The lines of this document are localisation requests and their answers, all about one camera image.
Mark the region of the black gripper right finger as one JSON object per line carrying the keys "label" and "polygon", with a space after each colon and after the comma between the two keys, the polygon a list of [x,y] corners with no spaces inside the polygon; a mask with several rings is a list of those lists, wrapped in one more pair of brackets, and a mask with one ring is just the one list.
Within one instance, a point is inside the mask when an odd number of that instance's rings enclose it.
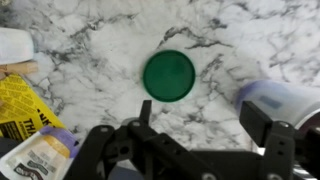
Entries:
{"label": "black gripper right finger", "polygon": [[318,126],[301,133],[285,121],[272,120],[251,101],[242,103],[239,120],[255,144],[265,149],[259,180],[303,180],[294,173],[296,164],[314,178],[320,178]]}

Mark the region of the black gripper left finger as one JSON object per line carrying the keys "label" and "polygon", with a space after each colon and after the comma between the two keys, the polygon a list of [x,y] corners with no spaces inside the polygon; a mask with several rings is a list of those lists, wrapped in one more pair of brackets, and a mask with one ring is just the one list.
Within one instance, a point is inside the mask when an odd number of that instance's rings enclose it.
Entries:
{"label": "black gripper left finger", "polygon": [[119,128],[91,129],[63,180],[107,180],[120,161],[128,160],[144,180],[223,180],[221,173],[165,133],[149,126],[152,102]]}

